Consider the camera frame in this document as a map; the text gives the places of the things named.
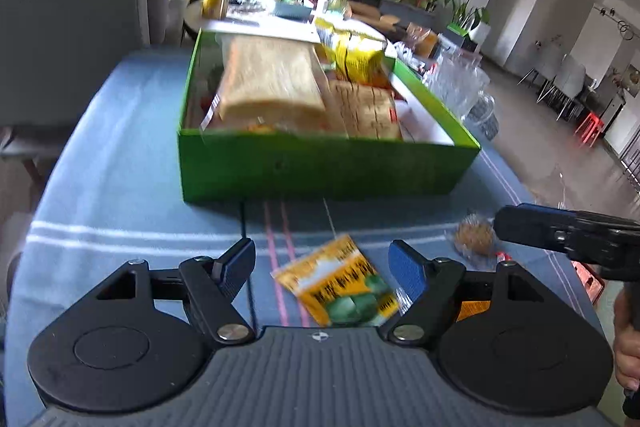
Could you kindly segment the person right hand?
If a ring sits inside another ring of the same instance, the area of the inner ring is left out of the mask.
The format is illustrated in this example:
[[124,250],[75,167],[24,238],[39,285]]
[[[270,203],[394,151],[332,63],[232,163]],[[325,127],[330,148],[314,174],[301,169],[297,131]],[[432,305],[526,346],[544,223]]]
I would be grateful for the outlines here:
[[626,390],[639,390],[639,332],[632,326],[632,303],[623,288],[614,303],[615,377]]

